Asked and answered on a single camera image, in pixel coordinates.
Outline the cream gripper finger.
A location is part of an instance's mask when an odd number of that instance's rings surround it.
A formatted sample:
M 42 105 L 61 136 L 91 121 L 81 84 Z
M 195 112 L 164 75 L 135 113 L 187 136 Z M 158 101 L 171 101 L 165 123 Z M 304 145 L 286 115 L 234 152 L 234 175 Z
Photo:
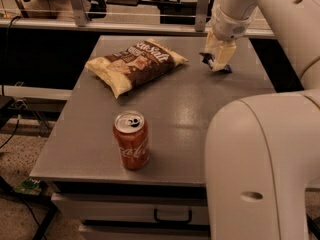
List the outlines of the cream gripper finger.
M 214 32 L 209 31 L 206 37 L 204 52 L 216 58 L 219 53 L 219 45 L 220 41 L 216 38 Z
M 232 58 L 236 51 L 236 43 L 231 41 L 213 41 L 213 70 L 222 70 L 227 66 L 227 63 Z

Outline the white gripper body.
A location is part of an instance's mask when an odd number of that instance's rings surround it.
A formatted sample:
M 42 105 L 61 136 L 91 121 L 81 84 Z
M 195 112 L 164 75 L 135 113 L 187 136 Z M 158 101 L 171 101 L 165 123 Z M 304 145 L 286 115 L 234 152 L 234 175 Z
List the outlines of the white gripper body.
M 243 37 L 251 21 L 252 17 L 244 20 L 229 17 L 222 11 L 220 5 L 212 10 L 212 32 L 220 41 L 230 41 Z

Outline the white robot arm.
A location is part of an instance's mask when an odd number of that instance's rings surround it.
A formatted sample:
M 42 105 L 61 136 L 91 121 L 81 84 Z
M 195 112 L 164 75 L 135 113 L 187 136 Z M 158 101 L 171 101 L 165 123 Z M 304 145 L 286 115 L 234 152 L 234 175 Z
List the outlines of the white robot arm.
M 212 240 L 309 240 L 305 190 L 320 170 L 318 0 L 221 0 L 207 48 L 243 36 L 260 9 L 303 88 L 241 98 L 212 119 L 205 178 Z

